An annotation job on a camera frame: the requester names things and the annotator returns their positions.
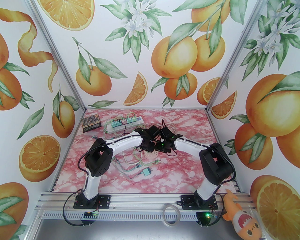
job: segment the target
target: orange peel illustration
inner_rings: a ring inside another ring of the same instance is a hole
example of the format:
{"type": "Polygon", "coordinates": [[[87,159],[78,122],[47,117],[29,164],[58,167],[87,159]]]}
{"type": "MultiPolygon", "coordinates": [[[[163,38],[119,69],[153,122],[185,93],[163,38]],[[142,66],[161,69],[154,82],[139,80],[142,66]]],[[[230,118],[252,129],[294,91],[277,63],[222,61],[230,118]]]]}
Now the orange peel illustration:
{"type": "Polygon", "coordinates": [[[24,63],[24,65],[27,67],[37,66],[39,63],[43,63],[47,60],[52,60],[51,74],[48,78],[48,88],[50,92],[53,92],[52,81],[58,70],[58,66],[51,53],[45,51],[30,52],[30,49],[32,48],[33,45],[33,40],[36,38],[38,33],[32,18],[29,15],[22,12],[0,8],[0,19],[8,23],[11,22],[30,23],[30,28],[28,32],[24,33],[20,38],[20,40],[18,41],[19,56],[22,62],[24,63]]]}

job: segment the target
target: mounting plate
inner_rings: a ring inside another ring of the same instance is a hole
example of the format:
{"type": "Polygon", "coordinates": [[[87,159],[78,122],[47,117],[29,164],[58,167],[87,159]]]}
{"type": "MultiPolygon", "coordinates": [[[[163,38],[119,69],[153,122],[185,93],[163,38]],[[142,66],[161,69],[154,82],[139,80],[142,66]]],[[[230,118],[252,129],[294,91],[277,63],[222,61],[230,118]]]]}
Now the mounting plate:
{"type": "Polygon", "coordinates": [[[216,201],[216,197],[213,195],[210,199],[205,201],[203,205],[198,207],[198,205],[194,201],[194,196],[193,195],[181,195],[180,196],[181,204],[182,204],[182,209],[183,210],[211,210],[211,209],[218,209],[218,204],[216,201]]]}
{"type": "Polygon", "coordinates": [[[109,209],[111,195],[97,195],[92,202],[86,202],[83,194],[79,194],[75,198],[73,208],[75,209],[109,209]]]}

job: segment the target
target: shark plush toy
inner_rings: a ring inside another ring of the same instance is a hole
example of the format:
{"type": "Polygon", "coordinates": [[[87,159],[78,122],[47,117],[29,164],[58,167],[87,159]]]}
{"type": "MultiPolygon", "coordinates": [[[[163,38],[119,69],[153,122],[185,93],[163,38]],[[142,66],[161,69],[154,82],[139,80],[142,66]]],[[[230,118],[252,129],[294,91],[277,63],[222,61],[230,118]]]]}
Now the shark plush toy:
{"type": "Polygon", "coordinates": [[[262,238],[262,231],[258,221],[251,215],[242,211],[242,207],[233,201],[238,199],[230,190],[226,189],[227,194],[224,196],[224,208],[227,213],[223,219],[231,221],[236,233],[243,240],[265,240],[262,238]]]}

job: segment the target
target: power strip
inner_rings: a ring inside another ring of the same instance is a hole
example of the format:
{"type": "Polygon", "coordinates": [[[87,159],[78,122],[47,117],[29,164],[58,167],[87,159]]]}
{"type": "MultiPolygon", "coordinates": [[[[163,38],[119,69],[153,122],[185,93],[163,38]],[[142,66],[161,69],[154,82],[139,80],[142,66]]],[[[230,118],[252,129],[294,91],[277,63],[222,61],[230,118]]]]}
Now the power strip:
{"type": "Polygon", "coordinates": [[[124,118],[124,119],[121,119],[121,123],[118,121],[114,121],[114,122],[108,124],[106,126],[107,132],[110,134],[110,133],[114,133],[114,132],[124,131],[125,126],[126,126],[126,129],[130,129],[130,128],[135,128],[136,126],[144,123],[144,120],[142,119],[142,117],[133,117],[133,118],[134,118],[134,121],[136,120],[135,122],[132,122],[132,118],[124,118]]]}

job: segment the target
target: connector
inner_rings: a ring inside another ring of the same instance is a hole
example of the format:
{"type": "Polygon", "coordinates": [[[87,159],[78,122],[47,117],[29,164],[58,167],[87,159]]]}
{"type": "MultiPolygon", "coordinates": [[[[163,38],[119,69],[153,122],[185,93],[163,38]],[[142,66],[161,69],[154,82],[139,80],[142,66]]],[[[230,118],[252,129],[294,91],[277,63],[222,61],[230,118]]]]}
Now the connector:
{"type": "Polygon", "coordinates": [[[144,174],[145,176],[149,176],[149,175],[151,174],[151,169],[150,169],[149,167],[145,168],[145,169],[143,170],[143,174],[144,174]]]}

